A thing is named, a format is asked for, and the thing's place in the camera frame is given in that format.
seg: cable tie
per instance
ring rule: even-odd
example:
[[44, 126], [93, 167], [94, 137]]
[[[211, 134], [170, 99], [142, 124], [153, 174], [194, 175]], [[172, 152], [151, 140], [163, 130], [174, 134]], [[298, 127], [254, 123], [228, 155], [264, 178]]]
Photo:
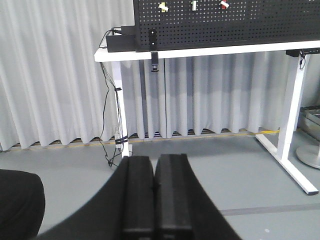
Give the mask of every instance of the cable tie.
[[115, 140], [115, 144], [116, 145], [117, 144], [123, 144], [123, 143], [126, 143], [126, 142], [128, 142], [128, 135]]

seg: desk leg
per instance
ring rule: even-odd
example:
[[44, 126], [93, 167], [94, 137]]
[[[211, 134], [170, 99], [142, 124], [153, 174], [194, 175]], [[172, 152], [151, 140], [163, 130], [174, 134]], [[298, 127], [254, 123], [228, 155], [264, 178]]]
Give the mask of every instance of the desk leg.
[[[113, 81], [116, 88], [123, 89], [122, 85], [122, 77], [121, 77], [121, 62], [120, 61], [113, 61], [112, 63], [112, 76]], [[127, 132], [127, 119], [126, 119], [126, 111], [125, 111], [125, 101], [124, 101], [124, 91], [118, 91], [119, 97], [119, 105], [120, 105], [120, 112], [121, 112], [121, 122], [122, 122], [122, 138], [128, 139], [128, 132]], [[130, 152], [132, 152], [132, 145], [129, 145], [129, 139], [127, 142], [123, 143], [122, 149], [122, 157], [130, 156]]]
[[280, 126], [278, 145], [275, 147], [263, 134], [256, 138], [290, 174], [290, 176], [308, 194], [315, 195], [319, 191], [312, 183], [288, 160], [290, 145], [295, 130], [300, 95], [303, 87], [305, 71], [309, 62], [309, 55], [305, 57], [305, 66], [300, 69], [299, 58], [290, 58], [289, 76], [284, 97], [283, 115]]

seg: desk tabletop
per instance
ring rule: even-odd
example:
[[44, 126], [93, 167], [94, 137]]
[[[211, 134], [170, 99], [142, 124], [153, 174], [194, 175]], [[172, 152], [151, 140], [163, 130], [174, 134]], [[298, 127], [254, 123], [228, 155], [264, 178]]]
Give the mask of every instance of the desk tabletop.
[[[192, 49], [181, 49], [181, 50], [166, 50], [166, 51], [159, 51], [158, 56], [159, 56], [159, 59], [169, 59], [169, 58], [256, 53], [256, 52], [281, 51], [281, 50], [291, 50], [291, 49], [312, 49], [312, 48], [320, 48], [320, 40], [240, 45], [240, 46], [192, 48]], [[150, 52], [135, 52], [135, 51], [108, 52], [107, 48], [99, 48], [94, 54], [94, 60], [96, 62], [132, 61], [132, 60], [147, 60], [147, 59], [151, 59]]]

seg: yellow clip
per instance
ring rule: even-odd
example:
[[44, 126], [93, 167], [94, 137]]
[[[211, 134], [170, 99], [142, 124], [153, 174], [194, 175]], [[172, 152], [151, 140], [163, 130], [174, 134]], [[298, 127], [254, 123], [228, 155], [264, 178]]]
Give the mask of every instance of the yellow clip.
[[165, 2], [162, 2], [159, 4], [159, 8], [161, 9], [161, 12], [162, 13], [166, 13], [168, 12], [169, 8], [166, 6], [166, 3]]

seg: curtain fold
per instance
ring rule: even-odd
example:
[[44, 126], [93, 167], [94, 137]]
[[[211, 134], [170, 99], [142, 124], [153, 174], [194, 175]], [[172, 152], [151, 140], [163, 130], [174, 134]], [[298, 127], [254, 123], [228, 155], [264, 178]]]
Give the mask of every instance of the curtain fold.
[[[0, 9], [0, 148], [100, 136], [107, 87], [94, 53], [106, 30], [134, 25], [132, 0], [2, 0]], [[275, 130], [288, 58], [277, 51], [161, 59], [158, 73], [149, 60], [123, 62], [128, 134]], [[319, 102], [319, 60], [311, 57], [303, 106]], [[104, 116], [107, 141], [117, 126], [112, 88]]]

